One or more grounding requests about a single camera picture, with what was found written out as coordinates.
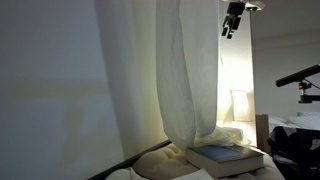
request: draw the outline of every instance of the curtain fold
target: curtain fold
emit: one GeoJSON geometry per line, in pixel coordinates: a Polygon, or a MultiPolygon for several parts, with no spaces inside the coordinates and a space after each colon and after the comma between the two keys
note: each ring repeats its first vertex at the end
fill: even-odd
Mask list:
{"type": "Polygon", "coordinates": [[[219,1],[157,1],[157,91],[164,131],[180,149],[248,144],[216,126],[219,1]]]}

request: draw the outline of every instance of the lamp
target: lamp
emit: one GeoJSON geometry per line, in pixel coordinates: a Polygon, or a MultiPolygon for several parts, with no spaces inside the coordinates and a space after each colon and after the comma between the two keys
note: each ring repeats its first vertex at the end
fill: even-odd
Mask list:
{"type": "Polygon", "coordinates": [[[239,17],[242,15],[243,11],[246,9],[247,11],[256,11],[262,10],[264,8],[264,4],[260,1],[242,1],[238,2],[230,2],[227,10],[227,16],[223,22],[223,31],[222,36],[227,35],[227,39],[231,39],[235,30],[238,30],[240,20],[239,17]]]}
{"type": "Polygon", "coordinates": [[[281,78],[276,81],[276,85],[278,87],[290,84],[292,82],[300,82],[299,83],[299,89],[301,90],[301,95],[299,103],[312,103],[312,101],[320,101],[320,95],[307,95],[306,90],[311,88],[312,86],[315,86],[310,81],[306,80],[306,77],[312,76],[314,74],[320,73],[320,64],[316,64],[314,66],[311,66],[307,69],[304,69],[302,71],[296,72],[294,74],[291,74],[289,76],[286,76],[284,78],[281,78]]]}
{"type": "Polygon", "coordinates": [[[235,121],[251,121],[249,118],[249,102],[247,92],[233,90],[233,117],[235,121]]]}

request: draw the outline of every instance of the book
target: book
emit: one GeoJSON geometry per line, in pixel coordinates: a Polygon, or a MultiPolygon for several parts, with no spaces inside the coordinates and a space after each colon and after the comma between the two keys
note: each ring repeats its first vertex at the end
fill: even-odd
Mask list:
{"type": "Polygon", "coordinates": [[[187,148],[186,159],[212,177],[220,178],[263,167],[263,153],[242,146],[203,146],[187,148]]]}

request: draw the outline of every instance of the black object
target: black object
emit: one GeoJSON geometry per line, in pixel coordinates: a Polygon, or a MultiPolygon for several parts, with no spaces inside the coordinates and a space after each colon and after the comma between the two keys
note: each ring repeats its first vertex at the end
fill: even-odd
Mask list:
{"type": "Polygon", "coordinates": [[[278,87],[290,84],[292,82],[300,82],[299,83],[299,89],[301,90],[300,95],[300,101],[299,103],[306,104],[306,103],[312,103],[312,101],[320,101],[319,95],[307,95],[306,89],[309,89],[312,87],[311,84],[304,83],[303,80],[305,80],[306,77],[312,76],[314,74],[317,74],[320,72],[320,64],[311,66],[307,69],[304,69],[302,71],[299,71],[297,73],[291,74],[289,76],[286,76],[284,78],[281,78],[276,81],[276,85],[278,87]]]}
{"type": "Polygon", "coordinates": [[[238,30],[242,15],[245,9],[245,3],[242,2],[230,2],[227,10],[227,16],[223,22],[222,36],[227,35],[227,39],[231,39],[235,30],[238,30]]]}
{"type": "Polygon", "coordinates": [[[268,139],[271,156],[283,176],[287,180],[319,180],[320,179],[320,147],[317,140],[320,131],[275,127],[268,139]],[[284,163],[276,156],[293,161],[284,163]]]}
{"type": "Polygon", "coordinates": [[[278,87],[290,84],[292,82],[300,82],[304,80],[306,77],[312,76],[320,72],[320,64],[314,65],[302,71],[296,72],[284,78],[281,78],[276,81],[276,85],[278,87]]]}

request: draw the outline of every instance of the white curtain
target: white curtain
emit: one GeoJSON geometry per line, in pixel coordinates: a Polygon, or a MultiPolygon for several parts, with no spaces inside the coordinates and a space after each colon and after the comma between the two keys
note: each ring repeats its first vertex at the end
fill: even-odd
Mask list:
{"type": "Polygon", "coordinates": [[[216,127],[219,1],[157,1],[157,90],[164,130],[181,149],[241,144],[216,127]]]}
{"type": "Polygon", "coordinates": [[[161,119],[180,149],[243,143],[241,131],[216,127],[217,115],[232,121],[217,111],[217,101],[228,101],[224,112],[232,103],[221,97],[230,96],[228,87],[224,93],[221,83],[219,93],[217,87],[222,70],[219,3],[96,1],[117,122],[123,147],[130,151],[125,156],[164,139],[161,119]]]}

